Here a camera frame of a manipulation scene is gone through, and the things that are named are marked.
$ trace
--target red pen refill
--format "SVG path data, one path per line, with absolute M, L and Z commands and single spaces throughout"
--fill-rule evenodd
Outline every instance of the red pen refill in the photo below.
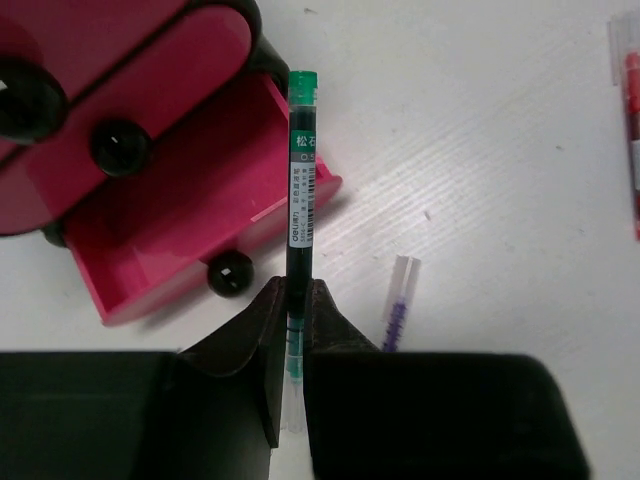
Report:
M 640 241 L 640 10 L 615 17 L 609 32 L 614 84 L 624 95 L 635 232 Z

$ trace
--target purple pen refill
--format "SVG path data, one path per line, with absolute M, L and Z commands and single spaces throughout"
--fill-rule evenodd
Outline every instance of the purple pen refill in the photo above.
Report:
M 420 260 L 416 258 L 396 257 L 383 316 L 387 328 L 382 344 L 383 352 L 398 351 L 409 308 L 416 292 L 420 264 Z

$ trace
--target white label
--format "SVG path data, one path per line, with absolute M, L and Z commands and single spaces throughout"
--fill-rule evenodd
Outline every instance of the white label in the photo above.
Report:
M 291 162 L 290 165 L 289 246 L 309 248 L 313 246 L 316 165 L 315 161 Z
M 636 180 L 634 187 L 636 190 L 640 190 L 640 140 L 631 142 L 631 162 Z

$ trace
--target table surface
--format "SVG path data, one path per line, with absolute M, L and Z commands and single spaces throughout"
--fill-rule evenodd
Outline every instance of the table surface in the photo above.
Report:
M 320 150 L 345 179 L 315 276 L 372 339 L 398 254 L 422 259 L 408 350 L 524 352 L 561 384 L 597 478 L 640 476 L 640 245 L 606 23 L 637 0 L 261 0 L 320 78 Z M 284 248 L 254 256 L 284 272 Z M 250 296 L 196 292 L 105 329 L 70 254 L 0 242 L 0 349 L 177 349 Z M 259 285 L 251 292 L 255 294 Z M 274 480 L 311 478 L 283 435 Z

